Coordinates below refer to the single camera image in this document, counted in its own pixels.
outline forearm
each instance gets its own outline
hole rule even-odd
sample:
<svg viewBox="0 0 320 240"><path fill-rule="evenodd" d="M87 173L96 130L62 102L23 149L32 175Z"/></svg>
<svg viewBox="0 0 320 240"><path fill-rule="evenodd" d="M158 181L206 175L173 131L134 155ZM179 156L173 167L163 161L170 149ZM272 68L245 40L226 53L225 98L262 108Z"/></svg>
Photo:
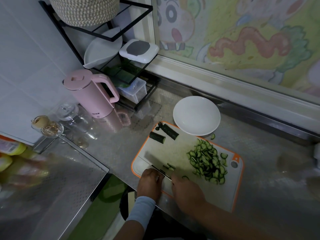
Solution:
<svg viewBox="0 0 320 240"><path fill-rule="evenodd" d="M259 230L242 223L231 213L207 202L199 206L194 212L194 218L206 229L223 239L273 239Z"/></svg>
<svg viewBox="0 0 320 240"><path fill-rule="evenodd" d="M141 240L152 216L156 202L146 196L138 197L134 207L114 240Z"/></svg>

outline cartoon lettuce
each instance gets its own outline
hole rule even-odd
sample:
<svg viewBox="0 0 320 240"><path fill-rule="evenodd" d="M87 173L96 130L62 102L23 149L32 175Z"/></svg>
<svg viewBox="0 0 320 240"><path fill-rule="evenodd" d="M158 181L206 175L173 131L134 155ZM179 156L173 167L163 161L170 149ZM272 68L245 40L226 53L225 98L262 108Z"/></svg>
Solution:
<svg viewBox="0 0 320 240"><path fill-rule="evenodd" d="M285 26L281 29L281 32L290 38L292 46L285 62L276 68L277 72L284 73L295 68L300 62L308 60L312 56L312 51L307 49L309 40L304 39L306 32L303 31L302 26Z"/></svg>

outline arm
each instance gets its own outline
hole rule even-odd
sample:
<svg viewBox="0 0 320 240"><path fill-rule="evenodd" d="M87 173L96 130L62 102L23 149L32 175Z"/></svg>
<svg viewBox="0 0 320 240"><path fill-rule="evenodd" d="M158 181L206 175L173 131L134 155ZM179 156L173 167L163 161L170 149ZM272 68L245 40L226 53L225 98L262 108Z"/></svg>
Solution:
<svg viewBox="0 0 320 240"><path fill-rule="evenodd" d="M114 240L142 240L147 225L161 196L163 175L155 169L146 169L138 183L137 200L126 222Z"/></svg>
<svg viewBox="0 0 320 240"><path fill-rule="evenodd" d="M205 199L200 187L188 179L172 174L172 192L178 207L206 229L222 239L273 239L235 218Z"/></svg>

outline green floor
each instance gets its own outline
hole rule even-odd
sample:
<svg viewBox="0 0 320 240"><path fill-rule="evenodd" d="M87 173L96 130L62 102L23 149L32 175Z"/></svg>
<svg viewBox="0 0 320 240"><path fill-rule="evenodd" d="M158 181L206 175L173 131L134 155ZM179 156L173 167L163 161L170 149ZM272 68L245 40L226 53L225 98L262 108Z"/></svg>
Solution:
<svg viewBox="0 0 320 240"><path fill-rule="evenodd" d="M101 239L119 211L121 196L126 187L124 182L112 175L68 240Z"/></svg>

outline window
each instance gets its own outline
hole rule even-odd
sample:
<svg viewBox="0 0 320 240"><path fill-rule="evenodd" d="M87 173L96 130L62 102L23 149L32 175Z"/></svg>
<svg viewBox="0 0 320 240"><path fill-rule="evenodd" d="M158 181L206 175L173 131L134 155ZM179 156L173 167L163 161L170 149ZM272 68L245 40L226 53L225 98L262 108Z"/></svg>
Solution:
<svg viewBox="0 0 320 240"><path fill-rule="evenodd" d="M159 54L320 104L320 0L152 4Z"/></svg>

